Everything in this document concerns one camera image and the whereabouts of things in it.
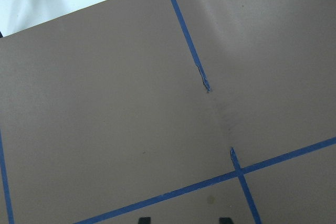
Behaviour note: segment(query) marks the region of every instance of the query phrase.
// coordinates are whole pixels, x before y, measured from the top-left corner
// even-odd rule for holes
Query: floor
[[[333,223],[335,15],[111,0],[1,38],[0,223]]]

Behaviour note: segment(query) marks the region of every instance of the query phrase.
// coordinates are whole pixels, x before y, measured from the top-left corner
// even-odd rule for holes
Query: torn blue tape
[[[8,178],[7,178],[7,171],[6,171],[6,164],[5,164],[4,148],[2,145],[1,131],[0,131],[0,168],[1,168],[2,184],[4,187],[8,223],[14,224],[14,215],[13,215],[13,209],[12,209],[11,195],[9,194],[9,185],[8,185]]]
[[[328,146],[333,145],[333,144],[336,144],[336,137],[333,137],[333,138],[328,139],[328,140],[324,140],[324,141],[319,142],[317,144],[309,145],[307,147],[298,149],[296,151],[292,151],[292,152],[282,154],[282,155],[274,157],[274,158],[270,158],[268,160],[262,161],[260,163],[254,164],[254,165],[246,166],[245,168],[243,168],[241,170],[243,171],[244,174],[251,173],[251,172],[254,172],[255,170],[259,170],[259,169],[262,169],[262,168],[265,168],[265,167],[268,167],[268,166],[271,166],[271,165],[275,165],[275,164],[278,164],[280,162],[289,160],[291,158],[298,157],[298,156],[301,156],[301,155],[304,155],[304,154],[307,154],[307,153],[310,153],[310,152],[313,152],[313,151],[317,151],[319,149],[328,147]]]
[[[245,198],[247,200],[248,206],[250,207],[253,219],[255,221],[256,224],[261,224],[261,218],[260,215],[258,213],[256,204],[254,203],[252,194],[250,192],[250,189],[248,188],[246,179],[244,177],[244,173],[240,167],[239,161],[238,161],[238,157],[235,153],[235,150],[233,148],[231,148],[231,159],[233,162],[233,166],[236,170],[240,185],[242,186],[243,192],[245,194]]]
[[[202,182],[190,185],[190,186],[183,187],[181,189],[172,191],[170,193],[162,194],[162,195],[159,195],[159,196],[156,196],[156,197],[153,197],[153,198],[150,198],[150,199],[147,199],[147,200],[144,200],[144,201],[126,206],[126,207],[119,208],[119,209],[111,211],[111,212],[107,212],[105,214],[101,214],[101,215],[92,217],[92,218],[87,219],[87,220],[82,220],[80,222],[76,222],[75,224],[97,223],[99,221],[103,221],[103,220],[107,220],[107,219],[110,219],[110,218],[113,218],[113,217],[116,217],[116,216],[119,216],[119,215],[123,215],[123,214],[126,214],[128,212],[132,212],[134,210],[137,210],[137,209],[140,209],[140,208],[143,208],[143,207],[147,207],[147,206],[162,202],[164,200],[168,200],[168,199],[171,199],[171,198],[183,195],[183,194],[187,194],[187,193],[190,193],[192,191],[196,191],[196,190],[204,188],[204,187],[215,185],[217,183],[226,181],[228,179],[232,179],[234,177],[237,177],[236,172],[230,172],[230,173],[220,175],[218,177],[214,177],[214,178],[211,178],[211,179],[208,179],[208,180],[205,180],[205,181],[202,181]]]
[[[194,62],[196,64],[196,66],[198,67],[198,70],[199,70],[199,73],[201,74],[202,76],[202,80],[203,80],[203,85],[206,87],[206,90],[209,92],[210,91],[210,84],[206,78],[206,74],[204,72],[204,69],[203,69],[203,66],[201,64],[201,61],[198,57],[198,54],[197,54],[197,51],[195,49],[195,46],[194,46],[194,43],[193,43],[193,40],[191,39],[191,36],[190,36],[190,33],[189,33],[189,30],[187,28],[187,25],[184,21],[184,18],[183,18],[183,15],[181,13],[181,10],[180,10],[180,7],[179,7],[179,4],[177,3],[176,0],[171,0],[172,2],[172,5],[174,7],[174,10],[175,10],[175,13],[176,13],[176,16],[180,22],[180,26],[181,26],[181,29],[183,31],[183,34],[184,34],[184,37],[185,37],[185,40],[187,41],[187,44],[189,46],[189,50],[191,52],[191,55],[193,56],[193,59],[194,59]]]

